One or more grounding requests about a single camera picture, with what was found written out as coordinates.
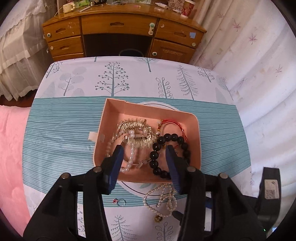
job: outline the cup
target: cup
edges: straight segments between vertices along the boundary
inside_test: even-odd
[[[190,0],[185,0],[183,9],[181,12],[181,17],[188,18],[190,13],[192,12],[192,9],[194,8],[195,2]]]

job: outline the black bead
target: black bead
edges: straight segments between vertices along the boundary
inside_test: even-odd
[[[178,142],[178,144],[182,144],[182,143],[184,143],[184,137],[178,137],[178,140],[177,140],[177,142]]]
[[[167,179],[168,178],[168,172],[167,171],[161,171],[160,177],[163,179]]]
[[[187,164],[189,165],[190,164],[190,158],[184,158],[184,161],[186,161],[187,162]]]
[[[167,133],[163,137],[164,137],[165,141],[170,141],[171,135],[169,133]]]
[[[151,168],[153,168],[153,169],[157,168],[158,167],[158,161],[156,161],[156,160],[150,161],[149,166]]]
[[[182,148],[183,150],[187,150],[188,147],[189,147],[189,145],[188,145],[186,142],[184,142],[184,143],[181,144],[181,148]]]
[[[157,151],[150,152],[150,158],[151,158],[151,160],[156,160],[158,158]]]
[[[191,152],[189,150],[183,151],[183,157],[190,158]]]
[[[165,143],[165,138],[162,137],[162,136],[160,136],[160,137],[157,139],[157,143],[163,145],[163,144]]]
[[[158,143],[154,143],[154,144],[152,145],[152,148],[153,148],[153,150],[155,150],[155,151],[159,151],[159,150],[161,149],[161,145],[158,144]]]
[[[176,133],[172,134],[171,135],[171,138],[170,138],[172,141],[177,141],[178,140],[178,135]]]
[[[160,175],[161,174],[161,169],[159,167],[153,169],[153,174],[156,175],[156,176]]]

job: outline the pink jewelry box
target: pink jewelry box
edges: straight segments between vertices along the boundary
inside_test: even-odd
[[[98,138],[96,140],[94,148],[94,165],[100,166],[103,159],[106,157],[107,144],[112,139],[113,133],[116,131],[117,124],[121,120],[135,120],[135,119],[146,119],[147,124],[152,127],[153,131],[156,132],[158,128],[158,121],[164,119],[171,119],[179,122],[188,139],[189,150],[191,151],[191,161],[190,166],[194,166],[197,169],[201,168],[201,145],[200,145],[200,132],[198,120],[195,115],[187,112],[168,110],[159,107],[153,107],[149,105],[134,104],[126,102],[124,100],[110,99],[107,98],[104,109],[101,116],[101,122],[98,130]],[[165,133],[176,133],[179,136],[182,135],[181,130],[178,126],[170,124],[165,126]],[[119,137],[111,147],[111,152],[113,152],[117,144],[120,145],[122,138]],[[168,145],[176,145],[176,142],[169,142]],[[125,160],[128,160],[130,154],[130,148],[128,146],[125,149]],[[135,152],[135,162],[149,159],[149,154],[152,148],[136,150]],[[182,157],[181,149],[176,148],[178,156]],[[158,151],[159,157],[157,159],[159,167],[162,170],[168,171],[168,166],[165,159],[165,148],[162,147]],[[119,173],[119,181],[134,182],[134,183],[171,183],[171,180],[165,180],[160,178],[160,176],[155,176],[152,173],[152,168],[149,164],[143,165],[141,168],[132,167],[128,172]]]

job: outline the ring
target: ring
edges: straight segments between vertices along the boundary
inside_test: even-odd
[[[123,207],[123,206],[126,205],[126,200],[124,200],[123,198],[120,198],[120,199],[115,198],[115,199],[113,200],[113,203],[116,203],[118,206]]]

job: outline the floor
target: floor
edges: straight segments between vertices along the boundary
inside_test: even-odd
[[[19,98],[17,101],[12,99],[8,101],[4,95],[0,96],[0,105],[6,106],[18,106],[18,107],[31,107],[33,99],[36,95],[37,90],[29,91],[24,97]]]

